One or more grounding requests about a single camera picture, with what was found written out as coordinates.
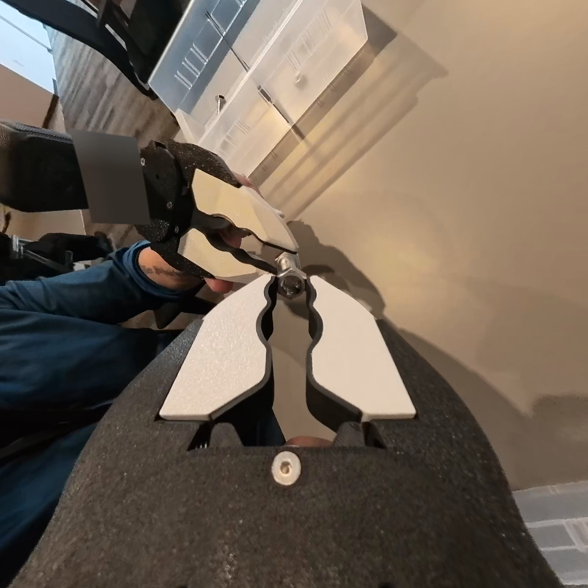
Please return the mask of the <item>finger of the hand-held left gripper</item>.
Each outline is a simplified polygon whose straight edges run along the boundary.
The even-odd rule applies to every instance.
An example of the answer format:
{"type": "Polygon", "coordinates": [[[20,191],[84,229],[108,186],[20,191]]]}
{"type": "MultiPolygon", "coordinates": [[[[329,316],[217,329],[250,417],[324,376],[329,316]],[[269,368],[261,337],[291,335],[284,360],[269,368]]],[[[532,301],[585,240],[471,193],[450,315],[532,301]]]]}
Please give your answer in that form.
{"type": "Polygon", "coordinates": [[[188,230],[179,240],[178,253],[188,261],[228,282],[251,282],[262,275],[276,276],[276,268],[240,247],[226,243],[220,235],[188,230]]]}
{"type": "Polygon", "coordinates": [[[197,169],[192,180],[192,191],[200,212],[211,217],[221,217],[274,248],[298,253],[298,243],[282,215],[253,188],[234,187],[197,169]]]}

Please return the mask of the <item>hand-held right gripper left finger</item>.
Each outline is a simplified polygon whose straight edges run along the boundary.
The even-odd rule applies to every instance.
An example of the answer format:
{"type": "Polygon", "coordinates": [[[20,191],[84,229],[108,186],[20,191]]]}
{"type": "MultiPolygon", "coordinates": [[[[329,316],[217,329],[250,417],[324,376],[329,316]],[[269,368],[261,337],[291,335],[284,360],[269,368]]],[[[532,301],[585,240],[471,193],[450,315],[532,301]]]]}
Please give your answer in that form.
{"type": "Polygon", "coordinates": [[[272,372],[262,323],[275,305],[276,278],[263,275],[203,319],[166,396],[165,420],[215,420],[261,391],[272,372]]]}

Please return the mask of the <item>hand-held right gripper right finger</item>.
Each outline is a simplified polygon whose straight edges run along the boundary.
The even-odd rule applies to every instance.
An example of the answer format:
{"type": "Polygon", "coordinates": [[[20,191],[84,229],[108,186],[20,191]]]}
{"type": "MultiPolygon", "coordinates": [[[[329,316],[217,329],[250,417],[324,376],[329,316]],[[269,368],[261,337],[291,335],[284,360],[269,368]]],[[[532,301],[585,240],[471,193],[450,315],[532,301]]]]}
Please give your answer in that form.
{"type": "Polygon", "coordinates": [[[413,419],[415,406],[374,316],[319,276],[307,279],[306,404],[320,422],[413,419]]]}

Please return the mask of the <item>clear divided plastic bin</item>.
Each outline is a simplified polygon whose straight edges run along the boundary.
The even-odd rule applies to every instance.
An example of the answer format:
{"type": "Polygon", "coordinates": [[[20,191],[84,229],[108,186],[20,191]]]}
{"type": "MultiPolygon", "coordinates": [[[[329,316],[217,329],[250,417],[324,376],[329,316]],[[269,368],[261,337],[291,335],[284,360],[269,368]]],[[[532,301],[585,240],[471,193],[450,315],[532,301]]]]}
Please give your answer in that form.
{"type": "Polygon", "coordinates": [[[286,134],[304,138],[298,122],[367,35],[360,1],[190,1],[148,84],[186,142],[248,175],[286,134]]]}

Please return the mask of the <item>person's left forearm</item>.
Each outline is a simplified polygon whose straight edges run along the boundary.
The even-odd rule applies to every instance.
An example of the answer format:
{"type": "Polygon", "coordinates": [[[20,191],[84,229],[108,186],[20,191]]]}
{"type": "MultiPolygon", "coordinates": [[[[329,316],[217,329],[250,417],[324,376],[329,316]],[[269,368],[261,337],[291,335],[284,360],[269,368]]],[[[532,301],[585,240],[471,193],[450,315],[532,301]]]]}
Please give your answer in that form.
{"type": "Polygon", "coordinates": [[[140,272],[152,283],[175,292],[197,290],[204,280],[173,268],[150,247],[141,249],[136,258],[140,272]]]}

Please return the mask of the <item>person's left hand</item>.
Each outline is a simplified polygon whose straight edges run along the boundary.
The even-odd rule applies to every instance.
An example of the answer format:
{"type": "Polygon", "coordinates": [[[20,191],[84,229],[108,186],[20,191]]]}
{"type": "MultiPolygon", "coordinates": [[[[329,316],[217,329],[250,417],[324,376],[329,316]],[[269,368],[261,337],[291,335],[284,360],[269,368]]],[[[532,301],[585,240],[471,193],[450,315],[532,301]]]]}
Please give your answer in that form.
{"type": "MultiPolygon", "coordinates": [[[[243,174],[237,173],[237,172],[233,172],[233,176],[243,186],[246,186],[246,187],[253,189],[255,192],[258,193],[258,195],[261,196],[261,192],[259,191],[259,189],[254,186],[254,184],[250,181],[250,179],[248,177],[246,177],[243,174]]],[[[242,240],[244,238],[246,238],[247,236],[251,235],[252,233],[247,230],[244,230],[244,229],[238,229],[238,228],[231,225],[227,229],[218,231],[217,234],[220,236],[220,238],[223,240],[223,242],[226,243],[227,245],[229,245],[231,247],[240,248],[242,240]]],[[[205,278],[205,282],[211,291],[213,291],[219,295],[225,295],[233,289],[232,282],[224,281],[221,279],[205,278]]]]}

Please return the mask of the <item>person's black office chair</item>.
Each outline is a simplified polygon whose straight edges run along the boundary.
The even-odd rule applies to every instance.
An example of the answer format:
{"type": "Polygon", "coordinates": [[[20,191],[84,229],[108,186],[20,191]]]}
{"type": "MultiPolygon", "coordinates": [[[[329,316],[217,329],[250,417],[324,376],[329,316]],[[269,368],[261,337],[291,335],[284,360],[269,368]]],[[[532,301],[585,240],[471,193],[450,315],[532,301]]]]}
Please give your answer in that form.
{"type": "MultiPolygon", "coordinates": [[[[106,234],[93,236],[69,233],[47,233],[37,241],[24,246],[25,251],[38,254],[59,265],[65,265],[71,253],[71,262],[93,261],[105,258],[114,251],[106,234]]],[[[18,257],[13,249],[13,238],[1,234],[1,284],[8,281],[31,281],[39,277],[54,277],[60,272],[30,257],[18,257]]]]}

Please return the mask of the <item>person's blue shirt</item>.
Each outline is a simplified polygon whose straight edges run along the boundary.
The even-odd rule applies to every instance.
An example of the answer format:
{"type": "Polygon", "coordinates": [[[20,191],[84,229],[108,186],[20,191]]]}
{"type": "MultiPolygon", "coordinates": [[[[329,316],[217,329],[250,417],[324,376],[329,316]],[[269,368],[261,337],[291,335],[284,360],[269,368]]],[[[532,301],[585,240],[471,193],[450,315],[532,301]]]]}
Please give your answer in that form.
{"type": "Polygon", "coordinates": [[[294,450],[277,480],[273,365],[218,419],[159,416],[203,320],[177,342],[121,324],[202,286],[152,283],[145,247],[1,287],[1,587],[308,586],[292,509],[323,461],[294,450]]]}

